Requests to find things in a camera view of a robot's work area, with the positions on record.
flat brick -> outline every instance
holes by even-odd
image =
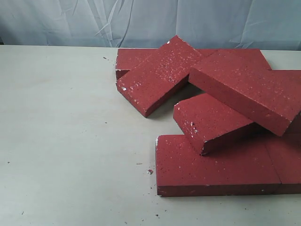
[[[116,79],[121,78],[127,72],[139,65],[146,57],[153,54],[157,49],[155,48],[120,48],[118,49],[116,58]],[[257,48],[234,48],[226,49],[227,51],[234,53],[240,57],[244,57],[246,60],[253,64],[271,70],[271,67],[261,51]],[[208,57],[217,49],[197,49],[204,57]]]
[[[210,157],[199,156],[184,135],[162,135],[156,143],[158,195],[272,194],[280,185],[260,140],[236,144]]]
[[[277,194],[301,193],[301,134],[270,136],[265,145],[272,159],[281,186]]]
[[[176,104],[174,120],[201,155],[218,151],[262,129],[207,93]]]
[[[191,66],[202,58],[175,36],[118,79],[117,90],[147,117],[187,83]]]
[[[219,50],[195,65],[189,82],[278,136],[301,110],[301,86]]]

debris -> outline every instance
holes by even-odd
[[[152,169],[149,169],[149,170],[147,171],[148,174],[153,174],[153,172],[154,172],[154,171],[153,171]]]

red brick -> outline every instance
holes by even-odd
[[[231,145],[261,129],[257,123],[206,93],[176,104],[174,120],[201,155]]]
[[[194,48],[173,37],[117,80],[117,90],[147,117],[188,81],[192,65],[202,59]]]
[[[301,86],[224,50],[203,59],[189,81],[281,136],[301,110]]]
[[[301,134],[270,136],[265,145],[272,159],[281,186],[277,194],[301,193]]]
[[[280,184],[260,140],[203,157],[184,135],[159,136],[156,175],[162,196],[272,194]]]
[[[261,51],[256,48],[250,49],[226,49],[240,57],[244,57],[253,64],[270,70],[271,67],[267,60],[262,55]],[[153,54],[156,51],[155,48],[120,48],[118,49],[117,59],[116,59],[116,79],[121,78],[128,71],[139,65],[146,57]],[[208,57],[217,49],[197,49],[200,54],[204,57]]]

tabletop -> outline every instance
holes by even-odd
[[[301,69],[301,51],[262,51]],[[173,106],[149,118],[117,92],[116,48],[0,46],[0,225],[301,225],[301,195],[156,195],[155,139],[182,134]]]

